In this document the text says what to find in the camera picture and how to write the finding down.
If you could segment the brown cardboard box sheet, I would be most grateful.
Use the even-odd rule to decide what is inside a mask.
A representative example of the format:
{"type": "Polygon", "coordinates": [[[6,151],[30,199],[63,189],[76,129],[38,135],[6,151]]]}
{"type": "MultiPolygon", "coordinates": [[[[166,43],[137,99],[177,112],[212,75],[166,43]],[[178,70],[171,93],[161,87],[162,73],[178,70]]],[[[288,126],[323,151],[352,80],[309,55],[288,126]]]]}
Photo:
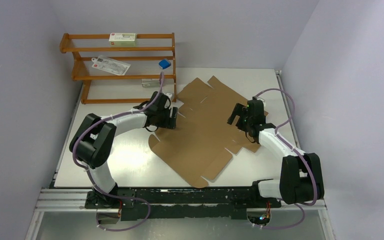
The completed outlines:
{"type": "Polygon", "coordinates": [[[215,180],[233,155],[242,148],[255,153],[244,131],[228,124],[237,103],[247,99],[212,76],[207,82],[195,78],[177,95],[176,128],[159,128],[148,138],[151,151],[190,186],[204,188],[215,180]]]}

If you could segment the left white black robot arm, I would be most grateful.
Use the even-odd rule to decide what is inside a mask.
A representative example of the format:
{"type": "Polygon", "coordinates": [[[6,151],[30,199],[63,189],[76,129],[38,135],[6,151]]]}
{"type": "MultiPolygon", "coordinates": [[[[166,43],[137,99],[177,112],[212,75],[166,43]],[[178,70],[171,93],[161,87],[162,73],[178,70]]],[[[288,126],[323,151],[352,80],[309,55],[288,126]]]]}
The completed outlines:
{"type": "Polygon", "coordinates": [[[114,207],[121,197],[108,166],[115,137],[136,129],[175,129],[178,108],[171,93],[155,91],[149,100],[115,116],[86,115],[69,144],[74,163],[83,168],[92,184],[96,205],[114,207]]]}

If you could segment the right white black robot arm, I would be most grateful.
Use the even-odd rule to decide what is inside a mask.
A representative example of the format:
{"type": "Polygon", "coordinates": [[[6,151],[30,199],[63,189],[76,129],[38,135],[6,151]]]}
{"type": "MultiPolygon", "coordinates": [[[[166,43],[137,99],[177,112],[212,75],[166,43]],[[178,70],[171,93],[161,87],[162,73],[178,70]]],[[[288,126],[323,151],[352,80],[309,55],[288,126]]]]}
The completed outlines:
{"type": "Polygon", "coordinates": [[[250,193],[250,202],[262,207],[269,198],[281,199],[286,204],[313,204],[324,197],[321,161],[316,153],[307,153],[286,140],[277,127],[266,121],[264,102],[257,98],[246,105],[237,103],[227,120],[229,125],[245,132],[251,143],[268,149],[281,163],[279,179],[257,182],[250,193]]]}

